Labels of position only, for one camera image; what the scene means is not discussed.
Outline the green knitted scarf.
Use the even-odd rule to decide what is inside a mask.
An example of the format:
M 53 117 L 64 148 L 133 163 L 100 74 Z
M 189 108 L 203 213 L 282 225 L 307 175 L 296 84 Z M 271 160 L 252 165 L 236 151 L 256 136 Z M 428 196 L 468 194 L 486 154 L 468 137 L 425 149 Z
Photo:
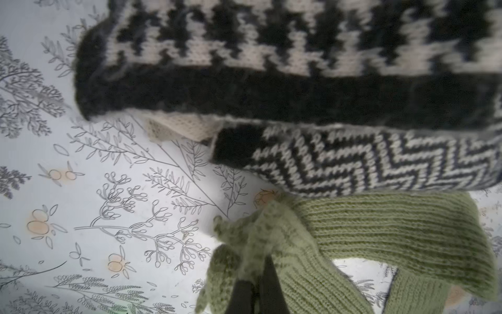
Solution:
M 452 287 L 494 300 L 498 270 L 466 192 L 372 193 L 306 199 L 279 195 L 237 221 L 214 219 L 214 250 L 196 313 L 225 313 L 235 282 L 255 288 L 271 256 L 290 313 L 372 313 L 334 265 L 366 259 L 396 268 L 385 313 L 442 313 Z

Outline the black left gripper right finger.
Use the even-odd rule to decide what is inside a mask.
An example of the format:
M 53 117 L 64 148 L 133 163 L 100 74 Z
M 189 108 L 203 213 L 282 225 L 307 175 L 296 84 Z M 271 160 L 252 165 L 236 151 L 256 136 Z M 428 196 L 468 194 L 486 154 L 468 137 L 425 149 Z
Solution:
M 290 314 L 271 256 L 265 258 L 259 284 L 259 302 L 262 314 Z

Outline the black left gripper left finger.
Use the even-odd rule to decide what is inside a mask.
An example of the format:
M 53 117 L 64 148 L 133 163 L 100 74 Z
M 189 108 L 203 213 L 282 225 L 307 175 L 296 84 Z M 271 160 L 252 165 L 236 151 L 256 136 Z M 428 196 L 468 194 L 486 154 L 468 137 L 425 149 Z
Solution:
M 253 283 L 244 280 L 236 281 L 225 314 L 252 314 L 254 312 L 254 296 Z

